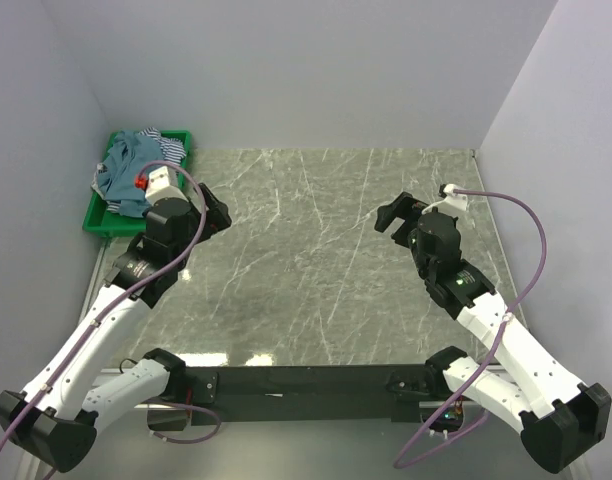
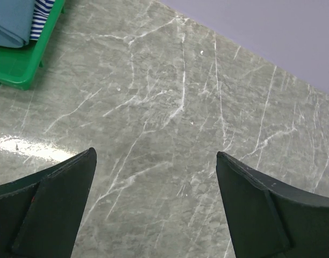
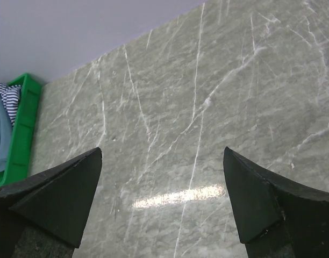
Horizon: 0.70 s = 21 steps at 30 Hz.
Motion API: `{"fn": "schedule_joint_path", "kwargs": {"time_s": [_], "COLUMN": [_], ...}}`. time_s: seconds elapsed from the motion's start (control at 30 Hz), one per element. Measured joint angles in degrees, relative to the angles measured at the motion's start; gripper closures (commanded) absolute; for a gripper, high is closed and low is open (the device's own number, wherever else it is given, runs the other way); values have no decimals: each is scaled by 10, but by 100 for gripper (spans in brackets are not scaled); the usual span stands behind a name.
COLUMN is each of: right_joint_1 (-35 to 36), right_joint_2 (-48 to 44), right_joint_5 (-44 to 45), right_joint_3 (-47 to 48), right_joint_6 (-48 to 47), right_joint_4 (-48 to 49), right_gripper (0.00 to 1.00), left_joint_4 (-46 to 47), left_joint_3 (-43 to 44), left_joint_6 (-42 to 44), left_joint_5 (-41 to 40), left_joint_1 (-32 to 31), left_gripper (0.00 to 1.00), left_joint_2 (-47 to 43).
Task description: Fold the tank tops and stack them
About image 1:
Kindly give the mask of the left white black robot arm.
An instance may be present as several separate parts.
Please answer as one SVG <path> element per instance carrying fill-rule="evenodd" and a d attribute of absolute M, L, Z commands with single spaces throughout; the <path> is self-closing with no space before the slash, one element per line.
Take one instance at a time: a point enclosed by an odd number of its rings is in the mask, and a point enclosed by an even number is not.
<path fill-rule="evenodd" d="M 21 391 L 0 394 L 5 440 L 53 471 L 73 470 L 97 436 L 134 406 L 153 398 L 187 397 L 184 361 L 162 349 L 100 387 L 93 383 L 137 321 L 178 281 L 194 246 L 231 226 L 227 205 L 205 184 L 194 188 L 199 205 L 175 186 L 149 184 L 157 198 L 147 212 L 146 229 L 113 263 L 86 317 Z"/>

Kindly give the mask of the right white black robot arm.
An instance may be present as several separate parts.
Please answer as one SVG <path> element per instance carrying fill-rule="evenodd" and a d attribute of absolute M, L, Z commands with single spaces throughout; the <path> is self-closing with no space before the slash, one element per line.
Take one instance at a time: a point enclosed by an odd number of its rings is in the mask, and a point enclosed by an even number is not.
<path fill-rule="evenodd" d="M 431 300 L 488 350 L 482 362 L 456 347 L 427 360 L 426 390 L 445 401 L 413 437 L 438 433 L 450 445 L 495 415 L 537 465 L 558 474 L 605 438 L 612 399 L 558 362 L 516 318 L 517 305 L 463 258 L 457 221 L 473 194 L 446 184 L 437 202 L 403 192 L 377 210 L 376 231 L 401 220 L 391 237 L 411 252 Z"/>

